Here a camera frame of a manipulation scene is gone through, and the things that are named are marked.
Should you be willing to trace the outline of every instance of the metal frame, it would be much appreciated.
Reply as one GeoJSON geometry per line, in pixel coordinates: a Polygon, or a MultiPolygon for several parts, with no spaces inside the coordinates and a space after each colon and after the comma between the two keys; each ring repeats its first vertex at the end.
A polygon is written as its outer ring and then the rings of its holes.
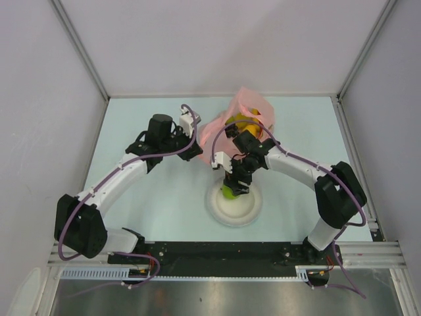
{"type": "Polygon", "coordinates": [[[390,14],[393,12],[393,9],[395,8],[396,3],[397,3],[397,0],[387,0],[387,3],[384,5],[383,10],[380,13],[380,16],[378,17],[376,23],[373,26],[373,29],[370,32],[370,35],[368,36],[367,40],[362,46],[362,49],[356,61],[351,67],[351,71],[348,73],[341,89],[339,90],[339,93],[338,93],[339,100],[342,100],[343,96],[347,93],[347,90],[351,82],[354,80],[354,77],[357,75],[358,70],[364,63],[365,59],[367,58],[368,53],[371,51],[371,48],[373,47],[374,42],[376,41],[377,37],[382,31],[386,20],[389,18],[390,14]]]}
{"type": "MultiPolygon", "coordinates": [[[[181,94],[130,94],[130,95],[111,95],[113,99],[168,99],[175,97],[232,97],[237,92],[226,92],[226,93],[181,93],[181,94]]],[[[259,92],[264,97],[335,97],[336,93],[320,92],[320,93],[299,93],[299,92],[259,92]]]]}
{"type": "Polygon", "coordinates": [[[419,316],[421,308],[418,300],[414,296],[415,289],[410,281],[408,269],[391,269],[390,274],[395,285],[403,315],[419,316]]]}
{"type": "Polygon", "coordinates": [[[45,286],[41,289],[42,297],[36,312],[33,315],[49,316],[53,308],[55,295],[60,282],[60,275],[63,267],[48,267],[48,272],[45,277],[45,286]]]}
{"type": "Polygon", "coordinates": [[[108,102],[110,97],[104,87],[104,84],[101,80],[101,78],[98,75],[97,70],[95,69],[93,62],[89,55],[87,54],[87,51],[82,44],[82,41],[79,38],[79,35],[74,28],[72,21],[70,21],[70,18],[66,12],[66,10],[63,7],[63,4],[61,3],[61,0],[49,0],[54,12],[57,15],[57,18],[59,19],[61,25],[64,28],[64,31],[66,32],[70,42],[72,43],[73,47],[75,48],[77,54],[79,55],[82,63],[86,67],[86,70],[88,71],[89,75],[92,77],[93,82],[97,86],[97,89],[99,93],[102,95],[105,102],[108,102]]]}
{"type": "MultiPolygon", "coordinates": [[[[398,242],[338,242],[341,248],[343,266],[347,269],[405,269],[406,264],[398,242]]],[[[74,251],[64,251],[66,255],[74,251]]],[[[49,267],[119,267],[133,268],[133,265],[111,265],[107,263],[109,254],[101,252],[93,259],[78,257],[72,261],[61,261],[57,252],[57,243],[51,250],[48,260],[49,267]]],[[[147,265],[138,265],[147,269],[147,265]]],[[[324,265],[298,265],[299,269],[324,269],[324,265]]]]}
{"type": "Polygon", "coordinates": [[[384,232],[381,230],[381,226],[377,222],[376,207],[373,204],[373,199],[367,184],[364,170],[362,168],[357,147],[355,145],[347,117],[345,116],[345,111],[343,110],[343,102],[340,101],[338,97],[331,97],[331,100],[334,106],[337,123],[339,125],[339,129],[341,130],[343,142],[345,143],[345,149],[347,151],[351,166],[355,171],[355,175],[357,176],[362,189],[367,195],[367,204],[364,207],[364,210],[366,211],[368,225],[370,226],[371,230],[380,229],[382,235],[385,236],[384,232]]]}

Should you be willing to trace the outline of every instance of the purple cable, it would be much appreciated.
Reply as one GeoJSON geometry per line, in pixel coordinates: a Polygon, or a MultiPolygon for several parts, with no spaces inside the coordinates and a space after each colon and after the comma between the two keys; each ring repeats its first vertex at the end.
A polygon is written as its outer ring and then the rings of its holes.
{"type": "Polygon", "coordinates": [[[155,278],[158,275],[158,273],[161,269],[161,264],[159,263],[159,261],[155,257],[152,257],[151,255],[140,255],[140,254],[136,254],[136,253],[125,253],[125,252],[116,252],[115,254],[126,255],[126,256],[130,256],[130,257],[147,258],[149,260],[153,260],[157,264],[156,271],[151,276],[147,277],[145,280],[142,280],[141,283],[139,283],[139,284],[127,285],[127,284],[122,284],[121,282],[107,282],[107,283],[102,283],[102,284],[97,285],[97,286],[93,286],[93,287],[88,288],[86,290],[82,290],[82,291],[77,292],[75,294],[69,295],[69,296],[67,296],[67,298],[74,298],[75,296],[79,296],[79,295],[88,293],[90,291],[98,290],[100,288],[104,288],[104,287],[110,286],[110,285],[123,285],[123,286],[127,286],[127,287],[131,286],[130,288],[139,288],[140,286],[145,285],[146,283],[150,282],[153,278],[155,278]]]}
{"type": "MultiPolygon", "coordinates": [[[[177,151],[174,151],[172,153],[154,153],[154,154],[143,155],[143,156],[139,156],[139,157],[130,159],[129,161],[126,161],[125,163],[122,164],[122,168],[126,167],[130,163],[134,163],[135,161],[138,161],[138,160],[141,160],[141,159],[159,158],[159,157],[168,157],[168,156],[178,155],[179,153],[183,153],[187,149],[189,149],[194,144],[194,142],[196,141],[196,136],[197,136],[197,120],[196,120],[196,116],[195,116],[193,110],[188,105],[183,104],[182,105],[182,109],[183,108],[186,108],[191,113],[191,117],[193,118],[193,135],[191,137],[191,141],[189,142],[189,144],[187,146],[185,146],[184,148],[179,149],[177,151]]],[[[115,168],[113,171],[111,171],[110,174],[108,174],[100,183],[98,183],[98,185],[96,187],[94,187],[93,193],[97,192],[105,183],[107,183],[120,170],[121,170],[120,168],[115,168]]],[[[80,253],[77,253],[76,255],[72,255],[70,257],[65,257],[64,254],[63,254],[62,247],[63,247],[64,237],[67,234],[67,230],[68,230],[68,228],[70,226],[70,223],[73,221],[74,217],[76,216],[76,214],[78,213],[78,211],[80,210],[80,208],[82,207],[82,205],[91,196],[92,196],[92,194],[89,193],[86,197],[84,197],[79,202],[79,204],[74,208],[73,212],[70,214],[69,218],[66,221],[66,224],[63,227],[63,230],[62,230],[61,235],[60,235],[60,238],[59,238],[59,245],[58,245],[59,257],[63,261],[69,261],[69,260],[72,260],[72,259],[80,256],[80,253]]],[[[124,255],[133,255],[133,254],[132,253],[124,253],[124,255]]]]}
{"type": "Polygon", "coordinates": [[[339,179],[337,177],[336,174],[334,174],[332,171],[329,171],[328,169],[318,165],[317,163],[308,160],[304,157],[298,156],[294,153],[288,153],[276,140],[275,136],[269,131],[269,129],[267,129],[263,124],[255,122],[253,120],[235,120],[227,125],[225,125],[225,127],[223,127],[215,136],[215,139],[213,140],[212,143],[212,161],[215,161],[215,146],[216,146],[216,141],[218,140],[219,136],[223,133],[223,131],[225,131],[225,129],[227,129],[228,127],[230,127],[231,125],[234,125],[236,123],[241,123],[241,122],[246,122],[246,123],[250,123],[250,124],[255,124],[257,126],[259,126],[260,128],[262,128],[268,135],[270,138],[273,139],[276,147],[285,155],[291,156],[294,159],[301,161],[303,163],[306,163],[314,168],[317,168],[321,171],[323,171],[324,173],[328,174],[331,178],[333,178],[344,190],[345,192],[348,194],[348,196],[351,198],[351,200],[353,201],[353,203],[355,204],[355,206],[358,209],[358,212],[360,213],[361,216],[361,223],[347,223],[342,229],[341,231],[336,235],[336,237],[334,238],[333,242],[332,242],[332,249],[334,251],[334,255],[335,255],[335,259],[339,264],[339,267],[341,268],[343,274],[345,275],[345,277],[347,278],[347,280],[349,281],[349,283],[351,283],[351,285],[353,286],[353,288],[350,288],[348,286],[345,285],[340,285],[340,284],[330,284],[327,287],[329,288],[345,288],[347,290],[351,290],[355,293],[357,293],[358,295],[360,295],[362,298],[366,299],[366,296],[358,289],[358,287],[354,284],[354,282],[351,280],[351,277],[348,275],[348,272],[345,270],[345,268],[343,267],[343,264],[341,263],[341,261],[339,260],[338,255],[336,254],[336,240],[343,234],[343,232],[345,231],[347,226],[357,226],[357,227],[362,227],[365,226],[367,223],[367,218],[366,215],[364,213],[364,210],[362,209],[362,207],[360,206],[360,203],[357,201],[357,199],[355,198],[355,196],[353,195],[353,193],[350,191],[350,189],[347,187],[347,185],[345,183],[343,183],[343,181],[341,179],[339,179]]]}

